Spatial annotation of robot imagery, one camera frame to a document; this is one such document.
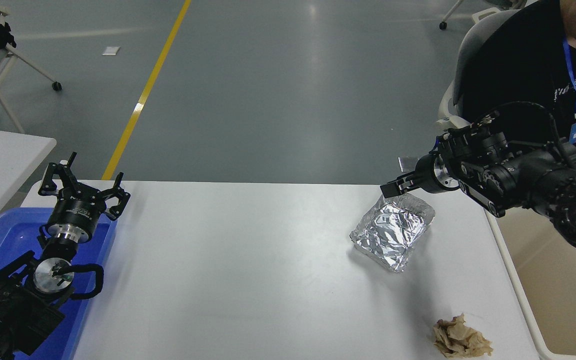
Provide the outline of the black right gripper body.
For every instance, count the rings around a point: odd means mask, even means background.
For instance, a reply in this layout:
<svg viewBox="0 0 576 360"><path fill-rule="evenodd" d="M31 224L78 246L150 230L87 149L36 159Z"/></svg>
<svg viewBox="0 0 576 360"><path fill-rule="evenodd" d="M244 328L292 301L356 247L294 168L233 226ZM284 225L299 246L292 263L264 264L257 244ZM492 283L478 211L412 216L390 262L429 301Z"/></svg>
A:
<svg viewBox="0 0 576 360"><path fill-rule="evenodd" d="M446 192L445 187L441 185L435 175L435 161L437 159L436 153L428 153L416 163L416 186L430 194Z"/></svg>

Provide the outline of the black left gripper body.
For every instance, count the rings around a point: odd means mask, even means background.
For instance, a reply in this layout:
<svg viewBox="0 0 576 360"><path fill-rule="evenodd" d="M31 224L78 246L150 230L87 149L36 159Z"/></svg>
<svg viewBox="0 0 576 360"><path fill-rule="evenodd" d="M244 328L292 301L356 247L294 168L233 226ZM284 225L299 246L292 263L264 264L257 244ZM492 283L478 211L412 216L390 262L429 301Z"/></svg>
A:
<svg viewBox="0 0 576 360"><path fill-rule="evenodd" d="M50 234L55 234L67 226L79 228L85 234L93 234L105 210L106 205L101 200L90 202L71 196L58 196L46 228Z"/></svg>

